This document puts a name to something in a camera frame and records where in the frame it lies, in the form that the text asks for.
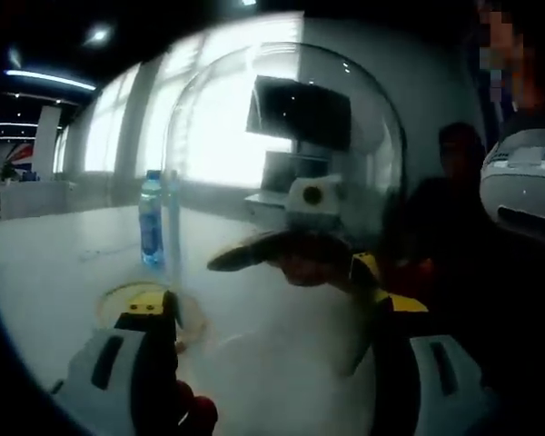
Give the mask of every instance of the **tv screen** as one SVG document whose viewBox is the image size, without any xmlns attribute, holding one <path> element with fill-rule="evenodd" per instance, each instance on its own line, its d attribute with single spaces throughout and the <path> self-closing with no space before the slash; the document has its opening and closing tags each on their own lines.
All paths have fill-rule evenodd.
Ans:
<svg viewBox="0 0 545 436">
<path fill-rule="evenodd" d="M 349 97 L 315 84 L 259 75 L 253 88 L 246 131 L 333 150 L 349 149 Z"/>
</svg>

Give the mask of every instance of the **hand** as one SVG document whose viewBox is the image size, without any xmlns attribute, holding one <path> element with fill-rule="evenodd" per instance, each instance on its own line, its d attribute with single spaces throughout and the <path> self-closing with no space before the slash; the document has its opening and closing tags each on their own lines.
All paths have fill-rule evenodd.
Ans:
<svg viewBox="0 0 545 436">
<path fill-rule="evenodd" d="M 281 269 L 286 281 L 294 286 L 328 283 L 341 289 L 342 282 L 347 282 L 351 253 L 335 238 L 297 233 L 274 251 L 267 263 Z"/>
<path fill-rule="evenodd" d="M 176 413 L 178 435 L 210 436 L 218 421 L 214 403 L 206 397 L 195 397 L 192 388 L 178 381 L 178 394 L 182 408 Z"/>
<path fill-rule="evenodd" d="M 431 259 L 404 265 L 385 263 L 381 266 L 388 291 L 419 301 L 428 300 L 436 278 L 436 268 Z"/>
</svg>

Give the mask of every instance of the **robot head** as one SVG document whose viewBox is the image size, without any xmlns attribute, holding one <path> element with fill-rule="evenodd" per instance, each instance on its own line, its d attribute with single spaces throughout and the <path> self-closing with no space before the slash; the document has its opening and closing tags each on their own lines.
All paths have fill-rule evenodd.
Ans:
<svg viewBox="0 0 545 436">
<path fill-rule="evenodd" d="M 515 118 L 484 162 L 481 199 L 499 226 L 545 243 L 545 118 Z"/>
</svg>

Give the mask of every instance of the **plastic bottle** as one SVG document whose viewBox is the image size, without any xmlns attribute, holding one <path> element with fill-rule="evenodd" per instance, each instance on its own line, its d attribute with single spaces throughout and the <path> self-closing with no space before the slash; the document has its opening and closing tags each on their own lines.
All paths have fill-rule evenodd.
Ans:
<svg viewBox="0 0 545 436">
<path fill-rule="evenodd" d="M 139 225 L 142 233 L 142 260 L 152 266 L 164 264 L 162 240 L 162 185 L 160 171 L 149 170 L 139 199 Z"/>
</svg>

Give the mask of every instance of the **red glove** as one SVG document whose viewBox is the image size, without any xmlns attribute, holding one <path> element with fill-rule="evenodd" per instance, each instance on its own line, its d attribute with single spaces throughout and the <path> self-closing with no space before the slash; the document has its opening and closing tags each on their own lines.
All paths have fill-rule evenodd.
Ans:
<svg viewBox="0 0 545 436">
<path fill-rule="evenodd" d="M 431 295 L 436 269 L 427 259 L 421 263 L 391 267 L 384 275 L 387 277 L 385 286 L 388 292 L 424 302 Z"/>
<path fill-rule="evenodd" d="M 218 421 L 218 411 L 214 403 L 206 397 L 194 397 L 192 389 L 183 381 L 178 381 L 182 409 L 177 411 L 178 435 L 210 436 Z"/>
</svg>

